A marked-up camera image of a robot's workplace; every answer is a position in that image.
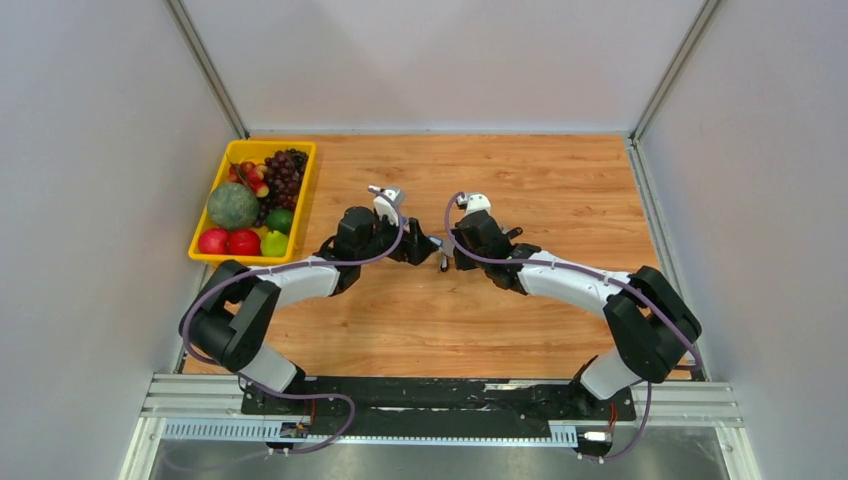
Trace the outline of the silver crescent key organizer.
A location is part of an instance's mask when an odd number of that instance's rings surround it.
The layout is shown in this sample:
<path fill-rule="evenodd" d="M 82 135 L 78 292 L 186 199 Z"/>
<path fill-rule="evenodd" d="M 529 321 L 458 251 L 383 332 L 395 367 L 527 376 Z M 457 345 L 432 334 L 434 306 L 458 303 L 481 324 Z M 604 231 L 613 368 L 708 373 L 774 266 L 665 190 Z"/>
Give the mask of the silver crescent key organizer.
<path fill-rule="evenodd" d="M 440 255 L 445 261 L 454 258 L 454 245 L 449 238 L 436 237 L 435 242 L 438 244 Z"/>

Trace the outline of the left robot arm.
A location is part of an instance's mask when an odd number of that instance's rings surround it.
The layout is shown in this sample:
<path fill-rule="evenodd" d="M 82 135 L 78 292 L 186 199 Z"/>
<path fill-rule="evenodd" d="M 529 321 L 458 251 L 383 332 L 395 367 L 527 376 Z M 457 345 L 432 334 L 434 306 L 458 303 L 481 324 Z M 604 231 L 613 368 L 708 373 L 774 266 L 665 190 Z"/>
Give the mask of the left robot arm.
<path fill-rule="evenodd" d="M 274 268 L 221 263 L 184 314 L 179 333 L 188 350 L 246 380 L 263 385 L 280 413 L 297 412 L 306 399 L 303 370 L 265 342 L 274 312 L 312 298 L 340 295 L 365 262 L 389 258 L 417 266 L 440 250 L 415 218 L 351 207 L 335 235 L 306 260 Z"/>

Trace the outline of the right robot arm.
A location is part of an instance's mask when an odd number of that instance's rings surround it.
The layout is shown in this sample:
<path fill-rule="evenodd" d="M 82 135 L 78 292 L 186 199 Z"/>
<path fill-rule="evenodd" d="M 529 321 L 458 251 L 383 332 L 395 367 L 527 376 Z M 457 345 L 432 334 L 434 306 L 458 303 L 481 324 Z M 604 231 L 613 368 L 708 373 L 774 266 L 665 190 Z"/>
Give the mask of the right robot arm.
<path fill-rule="evenodd" d="M 640 381 L 662 383 L 685 355 L 697 370 L 695 349 L 702 327 L 668 279 L 642 266 L 634 273 L 601 270 L 568 262 L 536 245 L 515 242 L 485 210 L 467 213 L 446 229 L 460 265 L 481 268 L 499 288 L 548 297 L 606 321 L 614 346 L 590 359 L 575 374 L 571 403 L 584 417 L 596 417 L 611 397 Z"/>

